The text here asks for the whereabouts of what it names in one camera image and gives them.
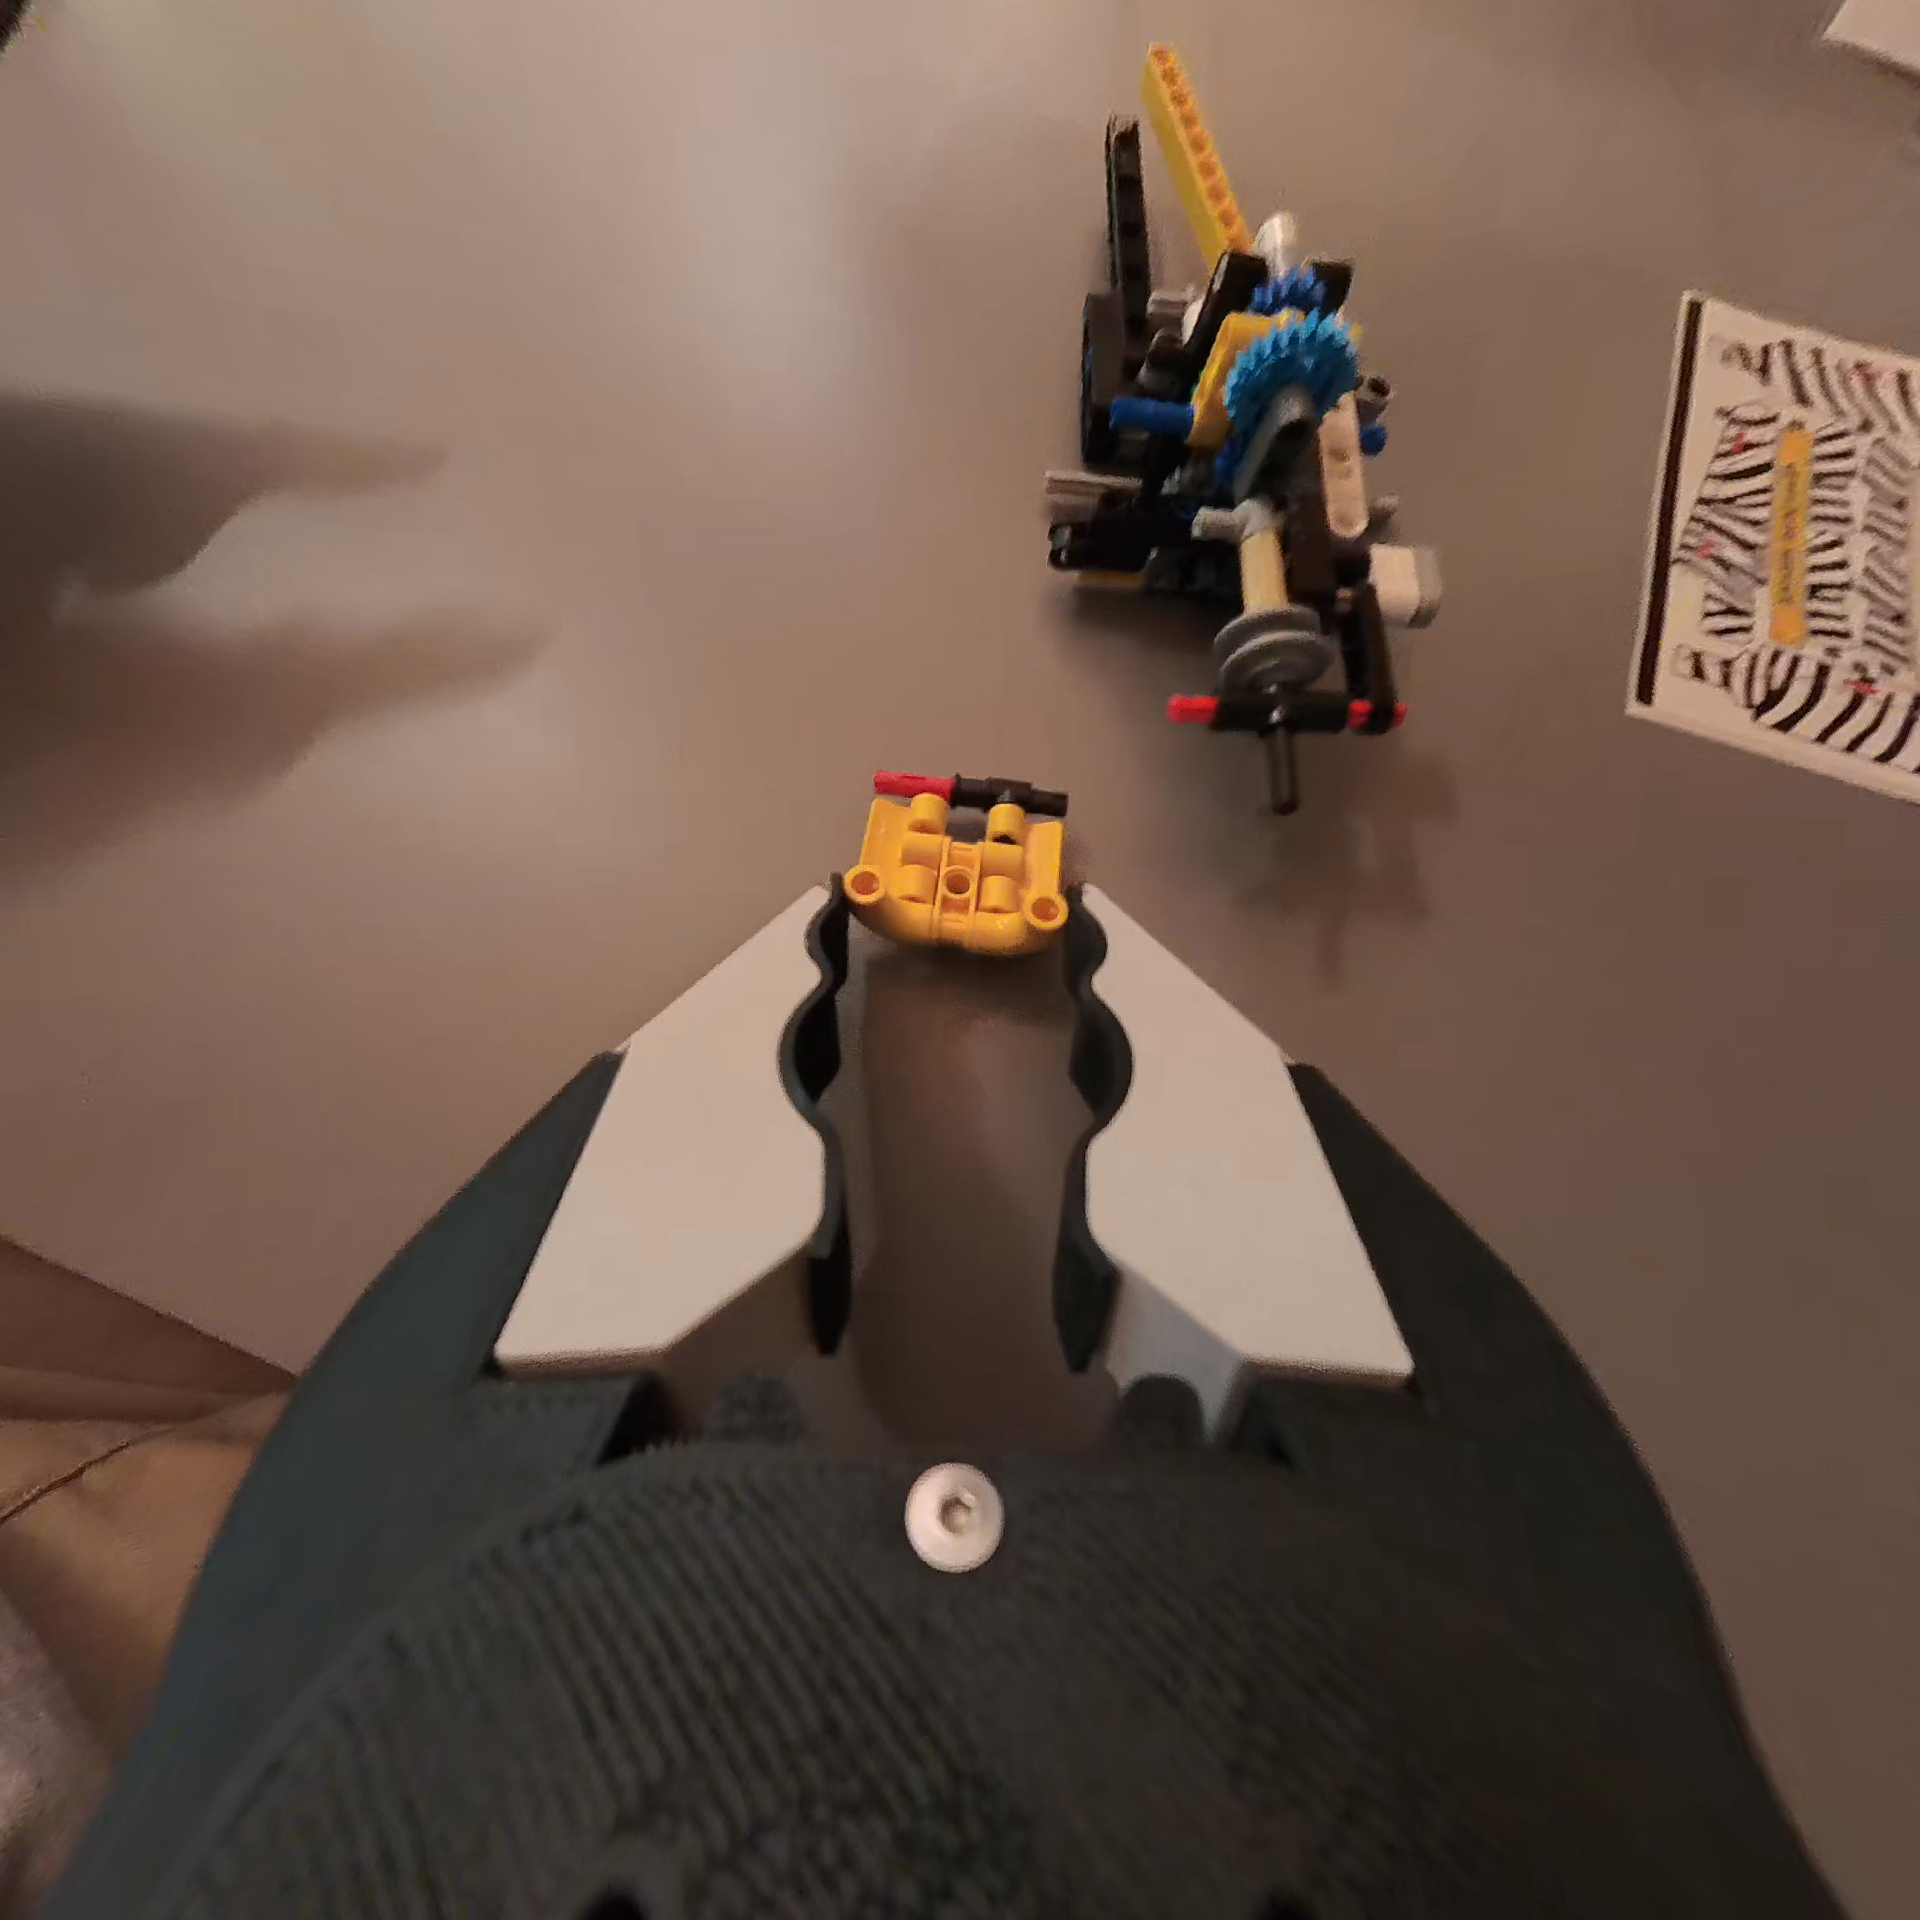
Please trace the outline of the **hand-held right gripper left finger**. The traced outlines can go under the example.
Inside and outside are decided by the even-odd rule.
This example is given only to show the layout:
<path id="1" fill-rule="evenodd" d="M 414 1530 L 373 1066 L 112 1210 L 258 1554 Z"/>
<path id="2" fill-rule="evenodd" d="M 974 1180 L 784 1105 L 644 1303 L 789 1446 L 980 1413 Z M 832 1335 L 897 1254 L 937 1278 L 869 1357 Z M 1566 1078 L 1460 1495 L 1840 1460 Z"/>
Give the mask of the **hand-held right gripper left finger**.
<path id="1" fill-rule="evenodd" d="M 616 1057 L 495 1335 L 505 1377 L 733 1377 L 833 1355 L 853 1308 L 840 1070 L 849 902 L 815 885 Z"/>

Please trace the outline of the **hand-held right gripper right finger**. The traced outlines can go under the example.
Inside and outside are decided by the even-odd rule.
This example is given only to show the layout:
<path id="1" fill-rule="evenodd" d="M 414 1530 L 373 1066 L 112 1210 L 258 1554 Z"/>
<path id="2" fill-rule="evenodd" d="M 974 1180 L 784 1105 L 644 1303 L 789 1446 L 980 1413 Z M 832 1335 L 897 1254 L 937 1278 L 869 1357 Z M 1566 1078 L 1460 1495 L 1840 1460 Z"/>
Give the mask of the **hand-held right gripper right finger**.
<path id="1" fill-rule="evenodd" d="M 1068 1367 L 1173 1381 L 1209 1443 L 1271 1382 L 1409 1385 L 1284 1049 L 1094 885 L 1060 950 L 1085 1109 L 1050 1263 Z"/>

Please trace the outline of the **small yellow lego piece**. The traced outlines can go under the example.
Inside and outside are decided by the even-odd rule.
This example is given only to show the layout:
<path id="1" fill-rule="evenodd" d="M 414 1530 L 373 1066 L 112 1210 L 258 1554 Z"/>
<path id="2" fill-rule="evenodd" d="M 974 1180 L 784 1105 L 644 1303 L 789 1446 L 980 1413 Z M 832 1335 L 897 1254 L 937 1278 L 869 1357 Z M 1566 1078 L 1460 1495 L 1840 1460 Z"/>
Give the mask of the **small yellow lego piece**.
<path id="1" fill-rule="evenodd" d="M 1069 796 L 1014 777 L 878 770 L 849 914 L 900 949 L 1025 958 L 1068 929 Z"/>

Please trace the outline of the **partly built lego vehicle frame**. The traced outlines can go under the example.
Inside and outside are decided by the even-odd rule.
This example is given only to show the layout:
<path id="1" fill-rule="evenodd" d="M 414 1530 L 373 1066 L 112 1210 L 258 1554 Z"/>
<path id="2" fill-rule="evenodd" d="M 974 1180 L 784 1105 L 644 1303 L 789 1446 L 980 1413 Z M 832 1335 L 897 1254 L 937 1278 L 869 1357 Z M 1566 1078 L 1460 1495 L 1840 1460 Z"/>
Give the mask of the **partly built lego vehicle frame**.
<path id="1" fill-rule="evenodd" d="M 1390 737 L 1394 636 L 1433 623 L 1441 570 L 1396 539 L 1367 463 L 1394 389 L 1360 353 L 1353 263 L 1286 209 L 1252 225 L 1182 54 L 1152 42 L 1140 115 L 1103 140 L 1105 281 L 1082 300 L 1079 467 L 1044 481 L 1047 563 L 1223 611 L 1210 685 L 1176 726 L 1247 737 L 1266 803 L 1301 805 L 1308 737 Z"/>

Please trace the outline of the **zebra striped sticker sheet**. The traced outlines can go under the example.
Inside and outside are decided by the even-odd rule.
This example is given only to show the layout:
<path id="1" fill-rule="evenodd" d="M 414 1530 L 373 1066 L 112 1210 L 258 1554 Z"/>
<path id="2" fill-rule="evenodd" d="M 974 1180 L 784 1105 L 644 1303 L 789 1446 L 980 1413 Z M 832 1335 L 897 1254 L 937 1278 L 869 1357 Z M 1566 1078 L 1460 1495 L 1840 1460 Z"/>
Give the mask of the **zebra striped sticker sheet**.
<path id="1" fill-rule="evenodd" d="M 1685 293 L 1628 717 L 1917 803 L 1917 359 Z"/>

